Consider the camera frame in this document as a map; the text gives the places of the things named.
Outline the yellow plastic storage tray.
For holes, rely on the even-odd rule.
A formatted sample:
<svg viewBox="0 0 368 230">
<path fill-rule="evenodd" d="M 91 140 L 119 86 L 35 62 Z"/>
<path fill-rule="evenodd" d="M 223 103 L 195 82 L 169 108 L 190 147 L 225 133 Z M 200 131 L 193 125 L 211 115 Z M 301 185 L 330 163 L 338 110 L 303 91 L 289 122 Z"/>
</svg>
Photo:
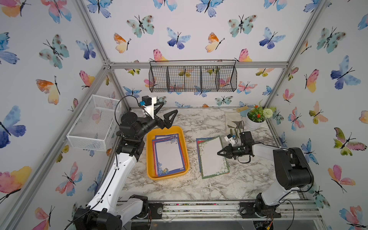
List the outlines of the yellow plastic storage tray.
<svg viewBox="0 0 368 230">
<path fill-rule="evenodd" d="M 150 131 L 146 151 L 147 175 L 152 180 L 183 176 L 190 169 L 184 132 L 179 126 Z"/>
</svg>

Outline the red stationery paper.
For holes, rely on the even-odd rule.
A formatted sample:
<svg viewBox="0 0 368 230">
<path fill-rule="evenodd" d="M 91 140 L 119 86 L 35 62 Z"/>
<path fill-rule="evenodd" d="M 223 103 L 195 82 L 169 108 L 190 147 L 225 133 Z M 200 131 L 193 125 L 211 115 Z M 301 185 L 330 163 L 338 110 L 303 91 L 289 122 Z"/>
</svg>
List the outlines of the red stationery paper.
<svg viewBox="0 0 368 230">
<path fill-rule="evenodd" d="M 199 138 L 199 139 L 196 139 L 196 147 L 197 147 L 197 155 L 198 155 L 198 162 L 199 162 L 199 170 L 200 172 L 202 173 L 202 164 L 201 164 L 201 156 L 200 156 L 200 149 L 199 149 L 199 144 L 204 142 L 204 141 L 207 141 L 208 139 L 207 138 Z"/>
</svg>

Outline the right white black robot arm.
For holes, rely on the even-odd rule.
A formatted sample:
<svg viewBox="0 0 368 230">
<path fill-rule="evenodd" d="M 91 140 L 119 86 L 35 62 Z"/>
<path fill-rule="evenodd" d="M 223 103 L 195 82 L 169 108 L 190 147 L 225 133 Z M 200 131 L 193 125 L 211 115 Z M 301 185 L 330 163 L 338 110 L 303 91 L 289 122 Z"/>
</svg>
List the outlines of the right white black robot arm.
<svg viewBox="0 0 368 230">
<path fill-rule="evenodd" d="M 235 146 L 232 135 L 225 136 L 228 146 L 217 155 L 228 159 L 241 156 L 258 156 L 273 161 L 276 181 L 265 191 L 259 193 L 255 201 L 241 202 L 240 215 L 244 219 L 280 218 L 277 208 L 281 200 L 292 191 L 301 191 L 313 185 L 314 176 L 300 148 L 272 146 L 255 141 L 250 131 L 240 133 L 240 145 Z"/>
</svg>

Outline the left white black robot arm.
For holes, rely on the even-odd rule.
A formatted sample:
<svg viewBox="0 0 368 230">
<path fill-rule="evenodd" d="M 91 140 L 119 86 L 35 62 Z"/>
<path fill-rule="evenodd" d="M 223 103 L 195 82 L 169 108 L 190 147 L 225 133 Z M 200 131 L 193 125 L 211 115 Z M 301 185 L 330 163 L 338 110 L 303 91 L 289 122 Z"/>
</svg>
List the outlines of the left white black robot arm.
<svg viewBox="0 0 368 230">
<path fill-rule="evenodd" d="M 145 135 L 155 127 L 169 129 L 174 122 L 178 111 L 172 110 L 160 118 L 156 114 L 162 107 L 163 103 L 143 106 L 145 117 L 138 117 L 134 112 L 122 115 L 117 132 L 120 141 L 109 173 L 88 205 L 76 210 L 66 229 L 74 225 L 78 230 L 121 230 L 131 219 L 149 216 L 146 196 L 132 195 L 120 207 L 117 202 L 126 179 L 143 152 Z"/>
</svg>

